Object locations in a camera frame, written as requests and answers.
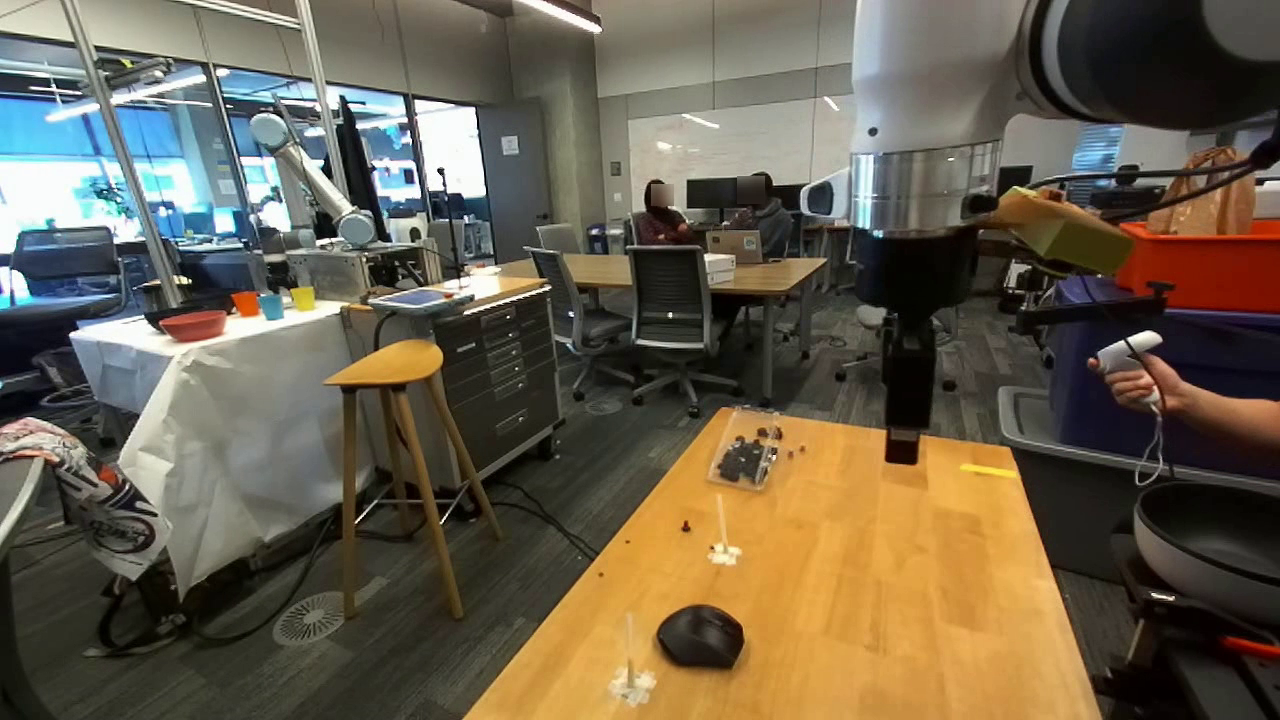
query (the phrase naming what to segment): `yellow cup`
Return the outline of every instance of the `yellow cup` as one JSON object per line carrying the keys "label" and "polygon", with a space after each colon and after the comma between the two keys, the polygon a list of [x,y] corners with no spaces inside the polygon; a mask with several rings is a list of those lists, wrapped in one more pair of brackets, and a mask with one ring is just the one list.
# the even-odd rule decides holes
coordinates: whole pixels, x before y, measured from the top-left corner
{"label": "yellow cup", "polygon": [[294,310],[315,310],[316,309],[316,288],[314,287],[296,287],[289,291],[293,296],[293,309]]}

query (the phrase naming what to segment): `black frying pan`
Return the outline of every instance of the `black frying pan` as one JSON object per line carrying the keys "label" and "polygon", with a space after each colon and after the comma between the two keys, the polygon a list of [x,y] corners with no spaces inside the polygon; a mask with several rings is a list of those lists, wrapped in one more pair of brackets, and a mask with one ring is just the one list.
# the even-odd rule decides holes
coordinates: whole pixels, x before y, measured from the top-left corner
{"label": "black frying pan", "polygon": [[1178,592],[1280,625],[1280,497],[1165,483],[1138,497],[1133,529],[1142,559]]}

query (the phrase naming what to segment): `handheld controller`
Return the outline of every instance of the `handheld controller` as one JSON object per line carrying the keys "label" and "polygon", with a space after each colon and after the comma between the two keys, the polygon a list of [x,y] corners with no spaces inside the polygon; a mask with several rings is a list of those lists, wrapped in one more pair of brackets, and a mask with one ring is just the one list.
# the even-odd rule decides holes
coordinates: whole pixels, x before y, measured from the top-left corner
{"label": "handheld controller", "polygon": [[[1124,370],[1142,370],[1142,363],[1133,356],[1129,351],[1129,346],[1137,352],[1147,352],[1152,347],[1156,347],[1165,338],[1160,337],[1160,333],[1152,331],[1142,331],[1140,333],[1134,333],[1129,336],[1129,343],[1125,341],[1112,342],[1111,345],[1103,347],[1098,351],[1098,370],[1106,375],[1110,373],[1120,373]],[[1151,406],[1156,406],[1160,402],[1160,391],[1153,389],[1151,395],[1142,398],[1143,402]]]}

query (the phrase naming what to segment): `black computer mouse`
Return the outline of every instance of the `black computer mouse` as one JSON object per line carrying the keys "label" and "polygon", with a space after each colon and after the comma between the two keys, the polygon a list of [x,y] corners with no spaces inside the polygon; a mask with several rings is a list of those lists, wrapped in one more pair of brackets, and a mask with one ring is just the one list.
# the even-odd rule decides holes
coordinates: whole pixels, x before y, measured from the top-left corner
{"label": "black computer mouse", "polygon": [[744,643],[742,624],[710,605],[690,605],[658,625],[658,644],[686,667],[732,667]]}

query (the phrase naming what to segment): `wooden stool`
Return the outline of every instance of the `wooden stool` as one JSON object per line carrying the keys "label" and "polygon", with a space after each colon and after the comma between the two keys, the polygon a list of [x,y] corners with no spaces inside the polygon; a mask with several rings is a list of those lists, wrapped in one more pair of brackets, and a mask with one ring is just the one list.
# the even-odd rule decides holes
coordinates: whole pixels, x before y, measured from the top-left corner
{"label": "wooden stool", "polygon": [[422,446],[417,441],[417,428],[413,424],[413,411],[408,405],[408,395],[404,392],[408,383],[422,380],[426,383],[428,395],[435,405],[435,411],[444,423],[444,429],[449,434],[453,450],[458,456],[458,466],[462,469],[463,486],[475,492],[476,502],[484,514],[493,533],[502,539],[502,528],[498,527],[498,518],[489,505],[489,496],[484,492],[484,486],[476,475],[475,465],[467,446],[462,442],[462,433],[458,432],[449,405],[444,401],[444,389],[440,386],[439,370],[444,364],[444,354],[434,342],[425,340],[406,340],[396,345],[387,346],[371,355],[365,356],[348,365],[332,378],[324,382],[326,386],[342,388],[342,594],[343,612],[347,619],[356,616],[356,584],[358,570],[356,568],[356,392],[360,389],[376,388],[383,406],[383,424],[387,432],[387,454],[392,464],[392,489],[396,492],[396,501],[399,506],[401,527],[408,527],[408,511],[406,509],[404,480],[401,477],[399,443],[397,442],[397,424],[403,430],[404,442],[408,445],[408,455],[413,461],[417,474],[417,489],[422,496],[422,510],[426,512],[426,525],[435,544],[435,555],[440,561],[440,575],[444,579],[444,589],[449,594],[449,611],[454,619],[462,618],[462,598],[458,596],[458,583],[453,577],[453,562],[449,560],[449,546],[444,539],[444,528],[440,527],[440,511],[435,507],[435,493],[431,492],[431,479],[426,474],[426,459],[422,457]]}

